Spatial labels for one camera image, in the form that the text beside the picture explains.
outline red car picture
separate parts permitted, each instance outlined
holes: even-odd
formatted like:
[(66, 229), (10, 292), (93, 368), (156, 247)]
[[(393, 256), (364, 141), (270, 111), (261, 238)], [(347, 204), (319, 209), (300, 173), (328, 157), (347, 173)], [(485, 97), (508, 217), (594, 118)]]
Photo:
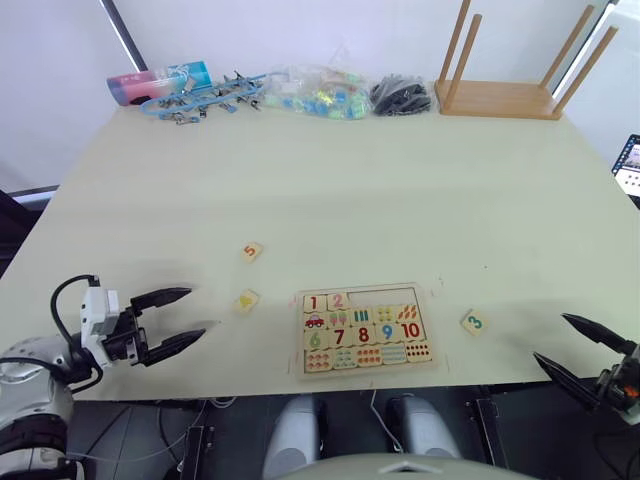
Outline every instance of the red car picture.
[(305, 322), (304, 326), (307, 328), (324, 327), (324, 319), (314, 313), (309, 317), (309, 320)]

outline number 9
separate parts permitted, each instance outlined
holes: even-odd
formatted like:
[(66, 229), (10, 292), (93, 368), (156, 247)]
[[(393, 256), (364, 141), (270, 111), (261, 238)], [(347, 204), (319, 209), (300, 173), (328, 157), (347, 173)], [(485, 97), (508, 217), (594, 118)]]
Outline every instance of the number 9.
[(389, 340), (391, 338), (391, 335), (393, 335), (393, 328), (391, 327), (391, 325), (385, 325), (384, 327), (382, 327), (382, 333), (384, 334), (384, 339)]

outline wire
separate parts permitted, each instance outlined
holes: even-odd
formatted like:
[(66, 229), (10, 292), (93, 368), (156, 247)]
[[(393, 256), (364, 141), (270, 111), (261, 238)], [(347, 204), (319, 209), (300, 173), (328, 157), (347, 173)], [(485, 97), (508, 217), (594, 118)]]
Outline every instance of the wire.
[(96, 437), (96, 439), (93, 441), (93, 443), (89, 446), (89, 448), (87, 449), (87, 451), (85, 452), (85, 455), (88, 455), (89, 453), (91, 453), (91, 450), (93, 450), (95, 448), (95, 446), (98, 444), (98, 442), (100, 442), (100, 440), (102, 440), (102, 437), (105, 436), (105, 434), (111, 429), (111, 427), (113, 427), (115, 425), (115, 423), (122, 417), (122, 415), (125, 414), (125, 412), (127, 410), (130, 410), (131, 406), (126, 406), (124, 407), (122, 410), (120, 410), (114, 417), (113, 419), (107, 424), (106, 427), (104, 427), (104, 429), (102, 430), (102, 432), (100, 432), (100, 435), (98, 435)]
[(373, 395), (371, 395), (371, 403), (369, 404), (369, 408), (371, 408), (371, 411), (373, 412), (373, 414), (376, 416), (376, 418), (380, 422), (380, 425), (382, 426), (383, 430), (386, 432), (386, 434), (389, 436), (389, 438), (393, 442), (393, 448), (399, 453), (404, 453), (404, 448), (402, 448), (402, 444), (393, 435), (393, 433), (391, 433), (391, 430), (389, 430), (387, 428), (387, 426), (384, 423), (384, 420), (382, 420), (382, 417), (380, 416), (380, 414), (376, 410), (376, 407), (373, 406), (373, 402), (376, 399), (376, 393), (378, 393), (378, 390), (374, 390), (373, 391)]
[(212, 398), (210, 402), (216, 408), (229, 408), (231, 405), (233, 405), (233, 402), (236, 401), (236, 398), (238, 397), (231, 397), (229, 400), (220, 400), (218, 398)]
[(51, 316), (53, 317), (53, 323), (56, 324), (56, 327), (58, 327), (58, 331), (60, 332), (60, 335), (62, 335), (62, 338), (64, 338), (67, 344), (69, 345), (69, 350), (71, 352), (76, 352), (78, 355), (80, 355), (84, 359), (84, 361), (87, 362), (87, 364), (89, 365), (89, 368), (93, 368), (98, 373), (98, 376), (96, 377), (95, 380), (85, 385), (82, 385), (80, 387), (74, 388), (73, 390), (71, 390), (71, 393), (80, 393), (84, 390), (87, 390), (88, 388), (93, 387), (94, 385), (97, 385), (98, 383), (100, 383), (100, 381), (102, 380), (102, 377), (104, 376), (104, 372), (102, 371), (102, 368), (100, 368), (100, 365), (98, 365), (98, 363), (95, 361), (93, 356), (85, 352), (82, 347), (78, 347), (76, 344), (73, 343), (73, 338), (71, 337), (71, 334), (69, 334), (69, 330), (67, 330), (67, 327), (64, 326), (64, 323), (60, 318), (60, 314), (58, 313), (58, 297), (60, 296), (60, 293), (62, 293), (62, 290), (67, 288), (72, 283), (80, 282), (82, 280), (86, 280), (89, 283), (89, 286), (100, 285), (100, 280), (96, 275), (90, 275), (90, 274), (76, 275), (75, 277), (71, 277), (65, 280), (64, 282), (62, 282), (60, 285), (58, 285), (56, 289), (53, 291), (53, 293), (51, 294), (51, 301), (50, 301)]
[(63, 379), (64, 373), (60, 369), (60, 367), (45, 362), (44, 360), (39, 360), (37, 358), (29, 358), (29, 357), (3, 357), (0, 358), (0, 363), (28, 363), (31, 365), (38, 365), (39, 367), (45, 368), (51, 372), (51, 375), (56, 379)]
[[(196, 419), (193, 421), (193, 423), (191, 425), (189, 425), (189, 428), (191, 427), (195, 427), (196, 423), (198, 423), (198, 420), (200, 420), (200, 417), (202, 416), (202, 414), (204, 413), (205, 408), (207, 407), (207, 403), (208, 402), (204, 402), (202, 405), (202, 409), (200, 410), (200, 413), (198, 414), (198, 416), (196, 417)], [(94, 457), (93, 455), (87, 455), (85, 453), (77, 453), (77, 452), (67, 452), (67, 456), (71, 456), (71, 457), (79, 457), (79, 458), (90, 458), (91, 460), (96, 460), (98, 462), (109, 462), (109, 463), (135, 463), (135, 462), (141, 462), (143, 460), (147, 460), (149, 458), (153, 458), (153, 457), (157, 457), (158, 455), (162, 455), (163, 453), (165, 453), (168, 449), (175, 447), (176, 445), (178, 445), (182, 440), (184, 440), (184, 438), (187, 436), (187, 432), (183, 433), (182, 435), (180, 435), (178, 437), (178, 439), (173, 442), (170, 443), (168, 448), (163, 448), (162, 450), (158, 450), (156, 452), (150, 453), (149, 455), (145, 455), (144, 457), (138, 457), (138, 458), (124, 458), (124, 459), (115, 459), (115, 458), (103, 458), (103, 457)]]
[(95, 283), (97, 281), (97, 277), (95, 275), (85, 274), (85, 275), (77, 275), (75, 277), (69, 278), (68, 280), (65, 280), (60, 285), (58, 285), (56, 289), (53, 291), (53, 293), (51, 294), (51, 302), (50, 302), (51, 316), (53, 317), (53, 322), (56, 324), (56, 327), (58, 327), (58, 331), (60, 332), (60, 335), (62, 335), (62, 338), (64, 338), (66, 342), (69, 344), (69, 348), (71, 349), (71, 351), (75, 351), (79, 355), (82, 355), (82, 351), (74, 345), (73, 339), (69, 334), (69, 330), (67, 330), (67, 327), (65, 327), (64, 323), (62, 323), (62, 319), (60, 318), (60, 314), (58, 313), (58, 297), (60, 296), (60, 293), (62, 292), (62, 290), (67, 288), (69, 285), (75, 282), (80, 282), (82, 280), (86, 280), (87, 282), (89, 282), (89, 285), (91, 285), (92, 283)]
[(173, 450), (169, 446), (169, 441), (167, 440), (167, 436), (164, 433), (164, 427), (162, 425), (162, 412), (163, 412), (162, 407), (158, 407), (158, 415), (156, 416), (156, 423), (158, 425), (158, 431), (160, 432), (160, 438), (162, 439), (162, 443), (164, 443), (164, 446), (167, 447), (167, 450), (169, 451), (169, 455), (171, 455), (171, 458), (173, 458), (173, 461), (178, 463), (179, 462), (178, 457), (176, 456), (175, 453), (173, 453)]

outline wooden number puzzle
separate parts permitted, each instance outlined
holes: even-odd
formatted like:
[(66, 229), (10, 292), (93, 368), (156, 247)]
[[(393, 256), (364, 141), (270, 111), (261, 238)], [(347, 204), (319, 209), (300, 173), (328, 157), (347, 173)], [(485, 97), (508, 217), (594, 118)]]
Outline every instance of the wooden number puzzle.
[(416, 284), (398, 284), (299, 292), (302, 375), (433, 364), (418, 291)]

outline number 8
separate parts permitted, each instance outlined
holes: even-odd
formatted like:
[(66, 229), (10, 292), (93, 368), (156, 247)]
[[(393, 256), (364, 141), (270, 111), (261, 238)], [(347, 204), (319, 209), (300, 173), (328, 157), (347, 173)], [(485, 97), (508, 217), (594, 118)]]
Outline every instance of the number 8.
[(358, 338), (360, 339), (361, 342), (369, 341), (369, 332), (365, 327), (362, 327), (360, 330), (358, 330), (358, 334), (359, 334)]

